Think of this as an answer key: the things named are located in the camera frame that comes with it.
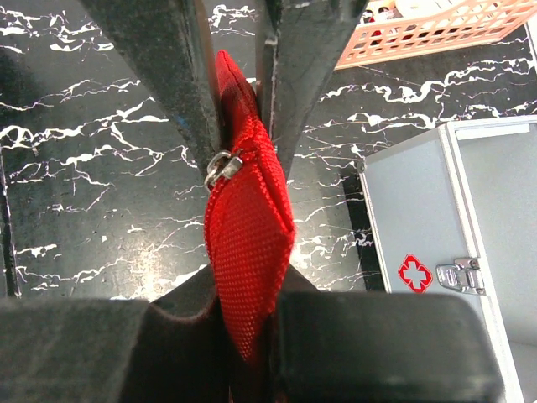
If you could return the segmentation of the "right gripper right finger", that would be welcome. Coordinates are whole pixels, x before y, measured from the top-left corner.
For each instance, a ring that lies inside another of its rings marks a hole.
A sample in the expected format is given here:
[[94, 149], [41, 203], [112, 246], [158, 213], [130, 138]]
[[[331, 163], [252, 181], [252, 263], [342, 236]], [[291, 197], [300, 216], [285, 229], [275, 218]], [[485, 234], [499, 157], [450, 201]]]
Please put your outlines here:
[[274, 316], [274, 402], [499, 402], [482, 320], [445, 294], [317, 290], [289, 268]]

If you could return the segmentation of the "red first aid pouch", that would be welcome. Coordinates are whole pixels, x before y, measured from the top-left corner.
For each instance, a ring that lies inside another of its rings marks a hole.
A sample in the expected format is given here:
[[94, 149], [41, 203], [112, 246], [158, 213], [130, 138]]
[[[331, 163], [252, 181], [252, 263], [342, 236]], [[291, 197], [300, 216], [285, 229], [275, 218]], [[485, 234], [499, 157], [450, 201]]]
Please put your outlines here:
[[295, 223], [255, 92], [224, 50], [216, 56], [216, 77], [230, 141], [212, 161], [204, 235], [232, 341], [232, 400], [266, 402], [266, 328], [289, 266]]

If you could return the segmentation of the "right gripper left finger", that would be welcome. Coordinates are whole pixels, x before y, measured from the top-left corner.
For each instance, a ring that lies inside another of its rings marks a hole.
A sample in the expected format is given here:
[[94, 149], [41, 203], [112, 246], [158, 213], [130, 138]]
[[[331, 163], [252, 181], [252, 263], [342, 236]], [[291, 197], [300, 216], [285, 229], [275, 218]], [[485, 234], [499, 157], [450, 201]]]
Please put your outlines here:
[[223, 402], [211, 269], [156, 301], [5, 299], [4, 402]]

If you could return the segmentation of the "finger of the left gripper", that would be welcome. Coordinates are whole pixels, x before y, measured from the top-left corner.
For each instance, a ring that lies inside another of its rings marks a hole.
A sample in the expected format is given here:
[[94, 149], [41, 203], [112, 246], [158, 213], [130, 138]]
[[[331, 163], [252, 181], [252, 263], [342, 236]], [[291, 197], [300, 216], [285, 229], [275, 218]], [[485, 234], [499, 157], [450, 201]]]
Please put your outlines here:
[[197, 166], [221, 148], [211, 32], [201, 1], [85, 1], [84, 9], [176, 126]]
[[357, 27], [360, 0], [256, 3], [256, 93], [284, 173], [306, 121]]

